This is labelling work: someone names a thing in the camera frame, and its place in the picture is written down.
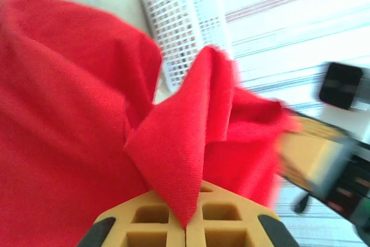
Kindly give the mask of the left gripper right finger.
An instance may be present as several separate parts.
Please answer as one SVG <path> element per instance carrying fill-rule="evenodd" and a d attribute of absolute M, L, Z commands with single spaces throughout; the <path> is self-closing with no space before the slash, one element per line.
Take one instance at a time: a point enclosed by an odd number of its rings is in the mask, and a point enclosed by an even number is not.
<path fill-rule="evenodd" d="M 298 246 L 273 210 L 203 181 L 187 246 Z"/>

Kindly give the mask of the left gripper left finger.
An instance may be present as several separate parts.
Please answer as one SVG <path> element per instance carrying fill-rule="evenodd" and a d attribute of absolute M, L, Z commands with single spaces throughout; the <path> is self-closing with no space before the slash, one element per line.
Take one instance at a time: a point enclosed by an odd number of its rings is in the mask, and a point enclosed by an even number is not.
<path fill-rule="evenodd" d="M 100 214 L 78 246 L 185 246 L 185 231 L 152 190 Z"/>

